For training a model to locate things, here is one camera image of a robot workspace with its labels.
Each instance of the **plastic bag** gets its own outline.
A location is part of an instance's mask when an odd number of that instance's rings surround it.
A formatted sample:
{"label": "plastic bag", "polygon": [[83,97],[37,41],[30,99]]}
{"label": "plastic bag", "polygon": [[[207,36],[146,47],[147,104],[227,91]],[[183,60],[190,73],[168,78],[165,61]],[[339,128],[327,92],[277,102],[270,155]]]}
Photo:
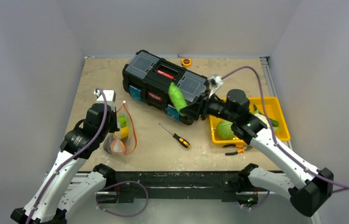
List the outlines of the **plastic bag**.
{"label": "plastic bag", "polygon": [[104,150],[113,155],[128,155],[137,148],[137,135],[133,119],[125,103],[123,101],[122,106],[116,111],[117,126],[120,130],[108,133],[103,144]]}

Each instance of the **pliers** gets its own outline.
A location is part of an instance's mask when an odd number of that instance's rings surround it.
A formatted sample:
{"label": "pliers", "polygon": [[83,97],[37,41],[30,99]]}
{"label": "pliers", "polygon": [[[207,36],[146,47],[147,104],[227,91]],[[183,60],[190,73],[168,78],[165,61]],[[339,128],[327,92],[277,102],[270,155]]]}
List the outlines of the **pliers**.
{"label": "pliers", "polygon": [[225,155],[236,155],[238,153],[244,153],[244,151],[250,150],[253,147],[252,146],[244,146],[244,145],[236,145],[236,144],[228,144],[228,145],[224,145],[223,148],[228,148],[228,147],[238,147],[239,150],[235,151],[235,152],[231,152],[231,153],[225,153]]}

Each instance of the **green vegetable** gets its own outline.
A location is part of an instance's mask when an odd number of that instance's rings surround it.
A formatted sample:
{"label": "green vegetable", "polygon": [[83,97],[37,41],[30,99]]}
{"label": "green vegetable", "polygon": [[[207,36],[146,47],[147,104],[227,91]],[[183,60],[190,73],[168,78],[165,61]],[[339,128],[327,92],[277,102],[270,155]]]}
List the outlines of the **green vegetable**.
{"label": "green vegetable", "polygon": [[168,95],[170,101],[173,103],[174,107],[177,109],[179,113],[181,109],[188,106],[186,100],[184,99],[183,93],[181,92],[181,90],[177,88],[177,86],[174,83],[170,83]]}
{"label": "green vegetable", "polygon": [[[254,114],[259,113],[259,114],[261,114],[261,115],[264,115],[263,113],[261,113],[261,112],[259,111],[259,109],[257,108],[256,105],[253,105],[253,108],[254,108]],[[274,127],[279,126],[279,122],[277,122],[276,120],[271,119],[271,118],[269,118],[269,120],[271,120],[271,123],[272,123],[272,125],[273,125]]]}
{"label": "green vegetable", "polygon": [[222,120],[217,124],[216,132],[217,135],[223,140],[230,140],[235,137],[234,132],[231,130],[232,122]]}
{"label": "green vegetable", "polygon": [[119,123],[121,124],[121,127],[126,127],[126,117],[124,115],[121,115],[118,118],[119,118]]}

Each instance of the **wire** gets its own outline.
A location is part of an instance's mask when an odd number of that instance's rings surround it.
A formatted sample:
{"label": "wire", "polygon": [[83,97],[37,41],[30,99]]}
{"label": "wire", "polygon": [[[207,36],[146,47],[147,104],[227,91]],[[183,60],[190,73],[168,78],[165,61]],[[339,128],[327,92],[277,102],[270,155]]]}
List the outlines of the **wire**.
{"label": "wire", "polygon": [[82,120],[78,121],[78,122],[75,124],[74,129],[79,128],[79,126],[80,126],[84,121],[85,121],[85,119],[82,119]]}
{"label": "wire", "polygon": [[246,206],[245,209],[247,209],[247,210],[253,210],[253,209],[256,209],[256,208],[260,207],[263,203],[266,202],[266,200],[268,199],[268,196],[269,196],[270,193],[271,193],[271,192],[268,190],[268,191],[266,192],[266,196],[261,200],[261,202],[259,202],[258,204],[256,204],[254,207],[252,207],[253,205]]}
{"label": "wire", "polygon": [[242,66],[242,67],[239,67],[235,70],[233,70],[232,72],[224,75],[222,77],[222,80],[224,80],[225,78],[227,78],[228,76],[232,75],[233,73],[239,71],[239,70],[242,70],[242,69],[250,69],[254,72],[254,74],[256,75],[257,77],[257,80],[258,80],[258,86],[259,86],[259,89],[260,89],[260,95],[261,95],[261,101],[262,101],[262,108],[264,110],[264,115],[266,117],[266,119],[268,120],[268,123],[269,123],[269,126],[271,127],[271,132],[272,132],[272,139],[273,139],[273,142],[277,145],[277,147],[284,153],[286,154],[291,160],[293,160],[295,163],[297,163],[300,167],[302,167],[302,169],[306,172],[308,172],[309,174],[325,181],[325,182],[328,182],[330,184],[333,184],[333,185],[336,185],[336,186],[339,186],[339,187],[342,187],[342,189],[338,189],[338,190],[334,190],[333,193],[337,193],[337,192],[341,192],[341,191],[345,191],[345,190],[349,190],[349,185],[347,184],[342,184],[342,183],[338,183],[338,182],[335,182],[335,181],[332,181],[328,178],[325,178],[323,176],[320,176],[319,174],[309,170],[305,165],[303,165],[300,161],[298,161],[296,158],[294,158],[290,153],[288,153],[280,144],[278,144],[277,142],[277,139],[276,139],[276,135],[275,135],[275,131],[273,129],[273,125],[272,125],[272,122],[271,120],[268,118],[268,115],[267,115],[267,112],[266,112],[266,108],[265,108],[265,101],[264,101],[264,95],[263,95],[263,91],[262,91],[262,84],[261,84],[261,78],[260,76],[258,75],[257,71],[250,67],[250,66]]}
{"label": "wire", "polygon": [[56,175],[60,174],[60,170],[67,164],[69,163],[71,160],[73,160],[74,158],[76,158],[77,156],[79,156],[79,154],[81,154],[82,152],[84,152],[88,147],[90,147],[90,145],[96,140],[96,138],[100,135],[101,130],[103,130],[104,127],[104,123],[106,121],[106,117],[107,117],[107,99],[106,96],[104,95],[104,91],[101,88],[96,88],[96,90],[99,90],[101,92],[101,95],[103,96],[103,100],[104,100],[104,114],[103,114],[103,120],[101,121],[100,127],[97,130],[96,134],[93,136],[93,138],[85,145],[83,146],[78,152],[76,152],[74,155],[72,155],[70,158],[68,158],[66,161],[64,161],[62,164],[60,164],[57,169],[56,169],[56,173],[52,174],[50,176],[50,178],[48,179],[48,181],[46,182],[46,184],[44,185],[44,187],[42,187],[41,192],[39,193],[39,195],[36,198],[36,201],[33,205],[33,210],[31,210],[30,214],[27,217],[26,223],[25,224],[29,224],[34,211],[37,209],[37,206],[43,196],[43,194],[45,193],[46,189],[49,187],[50,183],[52,183],[53,179],[55,178]]}
{"label": "wire", "polygon": [[101,209],[101,210],[103,210],[103,211],[105,211],[105,212],[107,212],[107,213],[110,213],[111,215],[119,216],[119,217],[135,217],[135,216],[140,215],[140,214],[147,208],[147,205],[148,205],[148,192],[147,192],[147,189],[145,188],[145,186],[143,186],[143,185],[140,184],[139,182],[136,182],[136,181],[123,181],[123,182],[119,182],[119,183],[113,184],[113,185],[111,185],[111,186],[108,186],[108,187],[106,187],[106,188],[103,188],[101,191],[103,191],[103,190],[108,190],[108,189],[110,189],[110,188],[113,188],[113,187],[116,187],[116,186],[119,186],[119,185],[125,184],[125,183],[135,183],[135,184],[138,184],[138,185],[140,185],[140,187],[144,190],[145,196],[146,196],[146,201],[145,201],[145,204],[144,204],[143,208],[142,208],[140,211],[136,212],[135,214],[131,214],[131,215],[123,215],[123,214],[115,213],[115,212],[113,212],[113,211],[109,211],[109,210],[103,208],[103,207],[99,204],[99,202],[97,201],[97,197],[96,197],[97,208],[99,208],[99,209]]}
{"label": "wire", "polygon": [[130,153],[132,153],[132,152],[134,152],[134,151],[136,150],[136,148],[137,148],[137,134],[136,134],[136,129],[135,129],[135,125],[134,125],[134,123],[133,123],[133,118],[132,118],[132,116],[130,115],[129,110],[128,110],[128,108],[127,108],[126,105],[125,105],[125,101],[123,101],[122,106],[117,110],[116,113],[118,113],[122,108],[125,108],[126,113],[128,113],[128,115],[129,115],[130,122],[132,123],[133,136],[134,136],[134,139],[135,139],[135,147],[134,147],[133,150],[130,152]]}
{"label": "wire", "polygon": [[270,191],[266,192],[266,196],[262,199],[262,201],[256,204],[254,207],[250,207],[250,209],[253,210],[260,207],[264,202],[266,202],[266,199],[268,199],[269,194],[270,194]]}

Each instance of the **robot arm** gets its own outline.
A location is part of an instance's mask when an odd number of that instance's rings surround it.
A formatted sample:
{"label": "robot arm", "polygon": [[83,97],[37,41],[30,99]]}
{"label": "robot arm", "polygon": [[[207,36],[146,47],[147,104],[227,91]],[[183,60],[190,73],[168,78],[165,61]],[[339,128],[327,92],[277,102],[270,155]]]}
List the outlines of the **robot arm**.
{"label": "robot arm", "polygon": [[[113,170],[101,172],[101,169],[90,173],[88,178],[69,194],[64,195],[75,174],[79,171],[90,155],[96,150],[106,135],[118,131],[116,120],[116,109],[114,106],[115,92],[112,90],[104,91],[107,99],[107,115],[102,131],[91,145],[78,156],[71,159],[81,148],[83,148],[96,135],[103,119],[104,104],[101,93],[95,95],[97,103],[93,104],[87,111],[86,118],[80,120],[73,130],[69,131],[60,146],[55,164],[48,173],[45,181],[24,208],[15,209],[11,218],[17,223],[26,223],[30,219],[30,224],[59,224],[65,219],[65,216],[71,214],[90,194],[102,189],[106,185],[106,176]],[[59,166],[68,159],[71,159],[62,168]]]}
{"label": "robot arm", "polygon": [[[210,80],[212,86],[217,86],[216,78]],[[312,216],[316,210],[331,196],[333,185],[320,180],[307,170],[313,171],[330,180],[334,179],[333,173],[324,168],[319,170],[316,166],[302,159],[279,139],[276,143],[272,139],[271,130],[259,118],[249,111],[250,101],[242,90],[230,90],[224,102],[215,94],[207,92],[197,102],[181,109],[181,112],[195,120],[206,119],[209,115],[232,122],[231,129],[239,139],[258,149],[272,160],[286,176],[268,172],[255,164],[249,164],[239,175],[243,187],[262,187],[289,198],[292,205],[305,216]],[[302,168],[289,158],[281,149],[302,162]]]}

